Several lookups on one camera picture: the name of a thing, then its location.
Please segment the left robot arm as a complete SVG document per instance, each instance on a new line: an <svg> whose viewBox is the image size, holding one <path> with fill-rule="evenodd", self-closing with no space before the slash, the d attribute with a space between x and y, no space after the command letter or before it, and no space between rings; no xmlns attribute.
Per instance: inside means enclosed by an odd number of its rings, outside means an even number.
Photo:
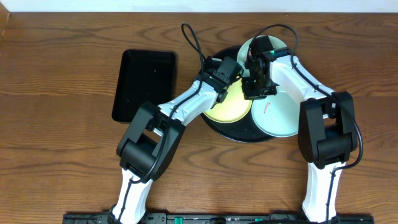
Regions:
<svg viewBox="0 0 398 224"><path fill-rule="evenodd" d="M242 66L230 57L208 57L187 91L167 103L140 106L116 149L123 180L109 216L111 223L141 220L151 185L171 163L186 126L222 103L242 72Z"/></svg>

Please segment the yellow plate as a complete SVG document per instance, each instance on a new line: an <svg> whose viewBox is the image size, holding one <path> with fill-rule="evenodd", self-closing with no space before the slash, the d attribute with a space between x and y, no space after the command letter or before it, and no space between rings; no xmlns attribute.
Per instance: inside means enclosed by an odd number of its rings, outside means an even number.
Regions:
<svg viewBox="0 0 398 224"><path fill-rule="evenodd" d="M227 92L222 103L218 103L212 109L204 112L207 118L218 123L233 123L248 114L252 100L244 99L242 80L234 82Z"/></svg>

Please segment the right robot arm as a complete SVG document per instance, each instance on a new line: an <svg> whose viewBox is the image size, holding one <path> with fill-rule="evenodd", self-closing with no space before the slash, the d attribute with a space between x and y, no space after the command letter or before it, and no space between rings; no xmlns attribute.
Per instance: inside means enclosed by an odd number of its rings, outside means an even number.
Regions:
<svg viewBox="0 0 398 224"><path fill-rule="evenodd" d="M252 96L264 107L259 128L273 135L273 127L291 127L297 134L308 163L302 210L308 221L327 223L336 217L335 198L341 172L349 168L346 161L363 148L352 96L319 82L287 47L247 53L238 60L245 66L244 80L262 88Z"/></svg>

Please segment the light green plate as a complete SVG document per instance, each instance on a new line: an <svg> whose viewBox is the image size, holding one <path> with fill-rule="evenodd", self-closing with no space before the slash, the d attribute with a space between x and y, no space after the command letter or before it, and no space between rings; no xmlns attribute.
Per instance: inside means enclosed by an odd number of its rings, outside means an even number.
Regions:
<svg viewBox="0 0 398 224"><path fill-rule="evenodd" d="M286 138L298 134L299 105L279 86L276 95L253 101L251 116L254 124L270 136Z"/></svg>
<svg viewBox="0 0 398 224"><path fill-rule="evenodd" d="M277 37L274 37L271 35L268 35L267 37L271 43L271 50L279 49L279 48L287 46L282 40L278 39ZM243 72L241 75L243 78L250 76L249 70L245 68L244 63L246 62L247 52L248 52L249 44L251 43L251 41L252 41L252 39L249 39L241 46L241 48L238 52L237 59L236 59L236 61L243 68Z"/></svg>

